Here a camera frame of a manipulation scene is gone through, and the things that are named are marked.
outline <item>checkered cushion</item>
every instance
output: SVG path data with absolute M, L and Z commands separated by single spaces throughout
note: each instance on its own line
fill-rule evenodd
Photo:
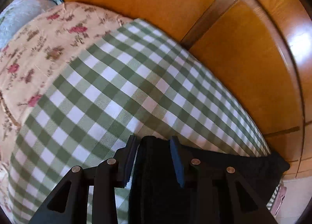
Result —
M 137 19 L 68 65 L 20 130 L 9 178 L 16 223 L 27 223 L 72 166 L 98 165 L 132 134 L 177 135 L 185 145 L 244 156 L 270 153 L 252 119 L 212 73 Z M 127 223 L 130 186 L 115 190 L 118 223 Z
M 272 209 L 274 200 L 275 200 L 275 198 L 276 198 L 276 196 L 277 196 L 278 190 L 280 189 L 282 183 L 283 183 L 283 182 L 280 181 L 279 185 L 275 188 L 275 191 L 274 191 L 274 193 L 273 193 L 271 199 L 270 199 L 269 202 L 266 204 L 266 207 L 267 207 L 268 210 L 270 210 L 270 211 L 271 211 L 271 209 Z

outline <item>pillow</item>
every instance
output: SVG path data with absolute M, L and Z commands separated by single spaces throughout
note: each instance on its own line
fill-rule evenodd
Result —
M 0 50 L 21 27 L 55 5 L 49 0 L 14 0 L 0 14 Z

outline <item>floral fabric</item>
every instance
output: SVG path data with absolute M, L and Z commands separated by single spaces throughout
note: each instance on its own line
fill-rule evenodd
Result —
M 132 20 L 80 3 L 39 15 L 0 50 L 0 206 L 7 205 L 7 168 L 17 133 L 67 63 L 112 30 Z

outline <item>black plastic mount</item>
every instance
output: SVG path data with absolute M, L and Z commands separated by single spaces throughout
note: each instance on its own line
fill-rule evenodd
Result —
M 94 186 L 93 224 L 117 224 L 115 188 L 130 180 L 139 140 L 130 136 L 126 147 L 96 167 L 73 167 L 38 208 L 29 224 L 86 224 L 89 186 Z
M 177 137 L 170 139 L 170 150 L 178 183 L 196 190 L 193 224 L 277 224 L 265 203 L 233 167 L 213 169 L 194 159 Z

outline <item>metal rivet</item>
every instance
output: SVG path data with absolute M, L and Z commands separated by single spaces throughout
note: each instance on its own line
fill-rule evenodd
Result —
M 80 167 L 74 166 L 74 167 L 72 167 L 71 171 L 73 171 L 74 173 L 77 173 L 78 171 L 80 171 Z
M 235 173 L 235 169 L 233 167 L 227 167 L 227 172 L 233 174 Z
M 193 165 L 199 165 L 199 164 L 200 164 L 200 160 L 199 160 L 199 159 L 192 159 L 192 160 L 191 160 L 191 163 L 192 163 Z
M 109 164 L 109 165 L 113 165 L 113 164 L 116 163 L 116 160 L 115 160 L 114 158 L 109 158 L 106 162 L 107 162 L 107 164 Z

